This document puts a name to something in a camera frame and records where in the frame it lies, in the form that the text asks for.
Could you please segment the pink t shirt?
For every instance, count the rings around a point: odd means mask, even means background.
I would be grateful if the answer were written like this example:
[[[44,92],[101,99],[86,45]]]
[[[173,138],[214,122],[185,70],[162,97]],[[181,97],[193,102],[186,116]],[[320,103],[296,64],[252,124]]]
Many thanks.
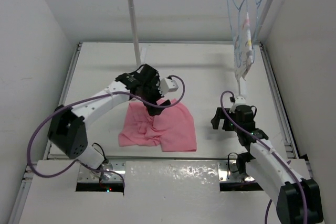
[[[150,116],[140,102],[129,104],[119,146],[160,146],[163,152],[194,152],[197,150],[194,118],[182,103]]]

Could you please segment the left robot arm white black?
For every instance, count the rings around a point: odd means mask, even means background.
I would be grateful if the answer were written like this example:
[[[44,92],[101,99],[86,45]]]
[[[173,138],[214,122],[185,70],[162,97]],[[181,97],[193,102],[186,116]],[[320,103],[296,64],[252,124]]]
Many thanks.
[[[87,129],[95,120],[134,96],[145,101],[150,116],[161,113],[157,101],[163,94],[156,69],[144,64],[134,72],[119,75],[106,88],[83,103],[59,106],[51,120],[49,140],[70,159],[98,169],[105,158],[89,145]]]

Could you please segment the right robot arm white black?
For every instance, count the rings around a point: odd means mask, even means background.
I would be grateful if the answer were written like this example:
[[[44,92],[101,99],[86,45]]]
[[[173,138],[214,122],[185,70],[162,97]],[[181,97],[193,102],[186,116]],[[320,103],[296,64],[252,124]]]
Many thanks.
[[[255,179],[276,207],[281,223],[321,223],[323,210],[318,183],[295,171],[273,148],[266,133],[256,127],[251,106],[239,105],[234,112],[218,107],[211,119],[213,129],[224,121],[224,131],[235,132],[246,152],[238,154],[240,174]]]

